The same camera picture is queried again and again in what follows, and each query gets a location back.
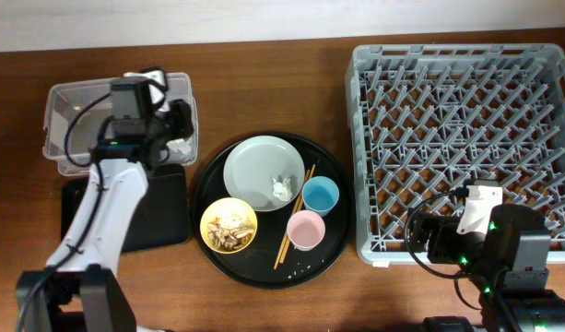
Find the grey plate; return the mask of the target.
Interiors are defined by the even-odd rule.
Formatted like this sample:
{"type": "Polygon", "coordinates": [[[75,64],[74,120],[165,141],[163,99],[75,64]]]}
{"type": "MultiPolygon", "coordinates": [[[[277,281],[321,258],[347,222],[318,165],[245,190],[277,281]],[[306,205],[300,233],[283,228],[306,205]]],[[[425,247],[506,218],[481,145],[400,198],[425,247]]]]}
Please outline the grey plate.
{"type": "Polygon", "coordinates": [[[270,212],[285,207],[299,195],[305,174],[300,153],[287,140],[254,136],[243,140],[228,155],[223,180],[230,196],[257,212],[270,212]],[[293,197],[288,202],[272,195],[272,179],[277,177],[291,179],[293,197]]]}

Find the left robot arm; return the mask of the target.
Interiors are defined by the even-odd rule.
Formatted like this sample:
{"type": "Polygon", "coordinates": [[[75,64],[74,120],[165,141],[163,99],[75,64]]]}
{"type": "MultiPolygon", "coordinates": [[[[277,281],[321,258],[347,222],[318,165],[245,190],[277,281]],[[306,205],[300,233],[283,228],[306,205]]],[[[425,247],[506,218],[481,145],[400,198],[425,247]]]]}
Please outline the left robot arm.
{"type": "Polygon", "coordinates": [[[116,273],[148,176],[169,142],[194,132],[192,107],[167,99],[166,73],[152,67],[110,83],[112,112],[89,152],[88,186],[73,221],[42,270],[16,287],[18,331],[139,331],[116,273]]]}

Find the blue cup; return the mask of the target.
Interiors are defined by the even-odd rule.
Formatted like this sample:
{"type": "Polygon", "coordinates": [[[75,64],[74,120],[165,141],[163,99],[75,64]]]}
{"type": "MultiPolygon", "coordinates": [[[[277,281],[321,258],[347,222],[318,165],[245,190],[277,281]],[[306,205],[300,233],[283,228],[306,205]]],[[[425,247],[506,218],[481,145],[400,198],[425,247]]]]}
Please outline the blue cup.
{"type": "Polygon", "coordinates": [[[325,176],[314,176],[303,186],[301,197],[307,210],[324,217],[337,204],[340,192],[332,179],[325,176]]]}

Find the yellow bowl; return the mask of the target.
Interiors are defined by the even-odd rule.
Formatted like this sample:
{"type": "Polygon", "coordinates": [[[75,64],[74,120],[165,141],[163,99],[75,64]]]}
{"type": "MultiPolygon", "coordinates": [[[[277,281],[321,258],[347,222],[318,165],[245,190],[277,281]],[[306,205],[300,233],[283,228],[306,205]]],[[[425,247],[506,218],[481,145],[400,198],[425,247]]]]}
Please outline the yellow bowl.
{"type": "Polygon", "coordinates": [[[203,213],[201,220],[200,220],[200,226],[199,226],[199,231],[201,233],[201,237],[202,240],[204,242],[204,244],[206,244],[211,250],[219,253],[219,254],[234,254],[234,253],[238,253],[241,250],[238,251],[233,251],[233,252],[224,252],[224,251],[220,251],[217,250],[213,247],[212,243],[209,241],[208,237],[207,237],[207,223],[211,220],[213,220],[215,217],[225,217],[228,215],[231,215],[233,213],[238,213],[240,215],[246,216],[250,219],[252,225],[256,228],[256,232],[255,235],[253,236],[253,238],[249,241],[249,243],[244,246],[241,250],[243,250],[244,248],[246,248],[254,239],[254,237],[256,236],[257,230],[258,230],[258,222],[257,222],[257,216],[255,214],[255,212],[253,211],[253,209],[251,208],[251,206],[249,204],[247,204],[246,202],[238,199],[238,198],[233,198],[233,197],[226,197],[226,198],[221,198],[217,201],[215,201],[214,203],[212,203],[203,213]]]}

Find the white tissue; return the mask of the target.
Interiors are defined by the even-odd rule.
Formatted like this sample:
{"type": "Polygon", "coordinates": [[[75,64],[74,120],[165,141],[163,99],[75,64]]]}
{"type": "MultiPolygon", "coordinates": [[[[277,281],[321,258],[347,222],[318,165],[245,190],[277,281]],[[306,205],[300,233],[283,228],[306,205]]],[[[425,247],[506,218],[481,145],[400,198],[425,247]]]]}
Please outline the white tissue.
{"type": "Polygon", "coordinates": [[[183,138],[175,139],[168,142],[167,147],[170,153],[186,155],[193,150],[193,140],[183,138]]]}
{"type": "Polygon", "coordinates": [[[293,197],[291,188],[291,179],[286,178],[273,178],[273,193],[272,195],[282,202],[288,202],[293,197]]]}

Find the pink cup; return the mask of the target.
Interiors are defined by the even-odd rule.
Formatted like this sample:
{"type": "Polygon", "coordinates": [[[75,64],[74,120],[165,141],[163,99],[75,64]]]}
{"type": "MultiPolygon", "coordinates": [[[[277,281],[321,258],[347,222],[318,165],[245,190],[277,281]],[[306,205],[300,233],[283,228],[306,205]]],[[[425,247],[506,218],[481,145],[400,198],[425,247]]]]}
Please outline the pink cup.
{"type": "Polygon", "coordinates": [[[294,247],[306,252],[317,246],[325,236],[324,220],[310,210],[293,214],[288,220],[287,235],[294,247]]]}

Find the food scraps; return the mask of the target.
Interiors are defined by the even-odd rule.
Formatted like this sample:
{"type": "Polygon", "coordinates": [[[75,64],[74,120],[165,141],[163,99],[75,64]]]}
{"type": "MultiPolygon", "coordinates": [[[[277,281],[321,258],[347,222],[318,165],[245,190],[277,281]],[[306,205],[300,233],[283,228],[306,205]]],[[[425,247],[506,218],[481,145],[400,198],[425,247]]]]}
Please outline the food scraps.
{"type": "Polygon", "coordinates": [[[207,223],[207,237],[217,250],[233,252],[241,250],[253,238],[256,228],[250,219],[238,213],[215,217],[207,223]]]}

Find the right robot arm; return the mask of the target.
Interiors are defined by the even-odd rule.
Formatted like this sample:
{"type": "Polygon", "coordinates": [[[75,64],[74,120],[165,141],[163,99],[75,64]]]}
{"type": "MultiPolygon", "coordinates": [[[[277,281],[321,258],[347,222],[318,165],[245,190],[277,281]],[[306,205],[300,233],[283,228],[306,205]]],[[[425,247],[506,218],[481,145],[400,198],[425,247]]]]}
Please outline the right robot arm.
{"type": "Polygon", "coordinates": [[[497,205],[487,232],[456,231],[461,220],[425,212],[412,216],[407,244],[428,248],[432,264],[459,266],[454,279],[479,290],[487,331],[565,331],[565,300],[546,288],[551,237],[544,215],[529,207],[497,205]]]}

